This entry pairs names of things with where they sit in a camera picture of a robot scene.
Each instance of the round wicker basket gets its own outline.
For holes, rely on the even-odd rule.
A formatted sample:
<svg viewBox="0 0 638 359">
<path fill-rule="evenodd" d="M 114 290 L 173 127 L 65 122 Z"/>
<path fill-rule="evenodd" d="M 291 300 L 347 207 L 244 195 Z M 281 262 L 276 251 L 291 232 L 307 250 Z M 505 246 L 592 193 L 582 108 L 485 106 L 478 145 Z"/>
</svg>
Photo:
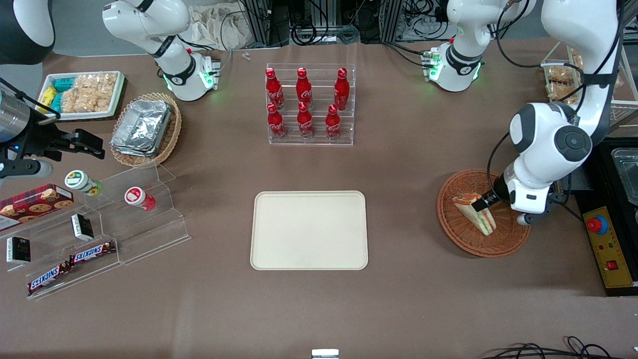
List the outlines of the round wicker basket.
<svg viewBox="0 0 638 359">
<path fill-rule="evenodd" d="M 495 181 L 498 175 L 492 172 L 491 177 Z M 489 211 L 496 221 L 496 229 L 485 236 L 452 203 L 452 198 L 460 194 L 483 194 L 488 190 L 484 169 L 457 172 L 441 187 L 436 211 L 443 230 L 459 247 L 480 257 L 504 257 L 519 250 L 530 234 L 529 226 L 516 222 L 519 213 L 503 202 L 491 206 Z"/>
<path fill-rule="evenodd" d="M 153 160 L 156 163 L 160 164 L 168 158 L 171 152 L 173 152 L 175 145 L 177 144 L 177 138 L 179 137 L 179 132 L 182 129 L 182 114 L 179 112 L 179 108 L 177 107 L 175 100 L 173 100 L 170 96 L 165 95 L 163 93 L 149 93 L 146 95 L 142 95 L 133 101 L 136 101 L 136 100 L 151 100 L 151 101 L 161 100 L 170 104 L 170 106 L 172 107 L 172 112 L 170 114 L 170 118 L 168 119 L 169 122 L 166 127 L 166 131 L 164 132 L 164 138 L 162 138 L 162 142 L 159 146 L 160 151 L 155 157 L 141 157 L 141 156 L 125 155 L 123 153 L 117 152 L 113 148 L 113 146 L 111 146 L 111 152 L 113 153 L 113 156 L 115 157 L 115 159 L 123 165 L 134 167 L 134 166 L 146 164 Z M 126 107 L 122 110 L 122 112 L 120 112 L 120 115 L 117 118 L 117 122 L 115 122 L 115 128 L 113 129 L 113 134 L 115 134 L 115 131 L 117 131 L 117 128 L 122 122 L 122 117 L 124 117 L 124 113 L 126 112 L 126 110 L 128 110 L 128 107 L 131 105 L 131 103 L 133 103 L 133 101 L 129 102 L 129 104 L 126 105 Z"/>
</svg>

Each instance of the red button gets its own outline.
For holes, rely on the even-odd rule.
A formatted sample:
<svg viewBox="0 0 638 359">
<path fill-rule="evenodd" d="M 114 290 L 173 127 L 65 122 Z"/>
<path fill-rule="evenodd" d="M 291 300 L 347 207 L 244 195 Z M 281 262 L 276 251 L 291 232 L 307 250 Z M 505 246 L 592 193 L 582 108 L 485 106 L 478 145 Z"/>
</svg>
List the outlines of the red button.
<svg viewBox="0 0 638 359">
<path fill-rule="evenodd" d="M 594 232 L 594 233 L 598 233 L 602 231 L 602 221 L 599 220 L 598 218 L 590 218 L 587 221 L 587 229 L 589 229 L 590 232 Z"/>
<path fill-rule="evenodd" d="M 618 269 L 618 263 L 616 263 L 616 261 L 608 261 L 607 262 L 607 269 L 608 270 L 617 270 Z"/>
</svg>

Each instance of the yellow control panel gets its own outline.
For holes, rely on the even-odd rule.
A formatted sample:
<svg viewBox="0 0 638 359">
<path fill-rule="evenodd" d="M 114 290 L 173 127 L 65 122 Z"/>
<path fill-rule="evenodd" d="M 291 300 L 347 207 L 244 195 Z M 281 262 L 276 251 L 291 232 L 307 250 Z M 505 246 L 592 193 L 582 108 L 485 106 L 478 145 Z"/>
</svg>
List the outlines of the yellow control panel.
<svg viewBox="0 0 638 359">
<path fill-rule="evenodd" d="M 587 233 L 590 236 L 605 287 L 632 287 L 632 276 L 629 274 L 625 256 L 618 244 L 607 207 L 584 213 L 582 217 L 587 225 Z"/>
</svg>

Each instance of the table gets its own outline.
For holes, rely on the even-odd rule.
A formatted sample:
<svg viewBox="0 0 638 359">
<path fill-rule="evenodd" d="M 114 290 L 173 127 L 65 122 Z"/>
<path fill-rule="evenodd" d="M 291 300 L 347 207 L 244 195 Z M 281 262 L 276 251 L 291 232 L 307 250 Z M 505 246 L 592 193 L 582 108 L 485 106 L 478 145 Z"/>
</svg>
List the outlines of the table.
<svg viewBox="0 0 638 359">
<path fill-rule="evenodd" d="M 433 43 L 413 45 L 426 49 Z M 512 40 L 534 63 L 554 40 Z M 512 115 L 546 99 L 542 74 L 511 66 L 495 44 L 475 83 L 446 93 L 380 45 L 236 53 L 219 90 L 179 102 L 184 126 L 165 162 L 175 207 L 193 239 L 37 302 L 23 275 L 0 271 L 5 358 L 478 358 L 517 342 L 564 349 L 576 335 L 635 356 L 638 298 L 604 298 L 585 229 L 558 209 L 517 253 L 481 259 L 444 234 L 436 195 L 452 173 L 484 167 Z M 265 64 L 357 64 L 352 148 L 271 147 Z M 119 70 L 124 101 L 166 92 L 150 56 L 52 56 L 45 73 Z M 113 121 L 64 124 L 108 142 Z M 493 169 L 516 156 L 506 142 Z M 64 154 L 49 179 L 6 181 L 8 197 L 74 168 L 106 178 L 126 168 Z M 256 271 L 249 263 L 253 201 L 265 190 L 360 190 L 367 200 L 369 264 L 362 271 Z"/>
</svg>

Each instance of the red bottle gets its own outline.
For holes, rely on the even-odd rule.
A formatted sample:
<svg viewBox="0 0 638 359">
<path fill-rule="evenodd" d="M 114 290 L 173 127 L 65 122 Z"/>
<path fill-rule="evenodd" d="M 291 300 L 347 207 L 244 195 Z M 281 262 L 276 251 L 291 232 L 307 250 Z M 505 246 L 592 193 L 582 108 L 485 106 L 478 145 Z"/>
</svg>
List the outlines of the red bottle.
<svg viewBox="0 0 638 359">
<path fill-rule="evenodd" d="M 281 111 L 286 107 L 281 83 L 275 76 L 275 70 L 272 67 L 266 69 L 266 91 L 268 92 L 268 98 L 277 106 L 277 110 Z"/>
<path fill-rule="evenodd" d="M 306 102 L 309 110 L 313 108 L 313 87 L 303 67 L 297 69 L 297 98 L 299 102 Z"/>
<path fill-rule="evenodd" d="M 337 110 L 343 111 L 348 106 L 348 96 L 350 96 L 350 84 L 348 83 L 348 70 L 342 67 L 337 72 L 337 82 L 334 83 L 334 104 Z"/>
<path fill-rule="evenodd" d="M 297 122 L 299 122 L 299 131 L 303 139 L 311 139 L 315 135 L 313 130 L 313 117 L 308 112 L 308 104 L 299 102 L 299 113 L 297 114 Z"/>
<path fill-rule="evenodd" d="M 268 126 L 271 128 L 272 138 L 283 140 L 286 137 L 286 127 L 283 125 L 283 118 L 274 103 L 268 104 Z"/>
<path fill-rule="evenodd" d="M 325 131 L 331 142 L 339 140 L 341 136 L 341 118 L 335 105 L 328 106 L 328 116 L 325 118 Z"/>
</svg>

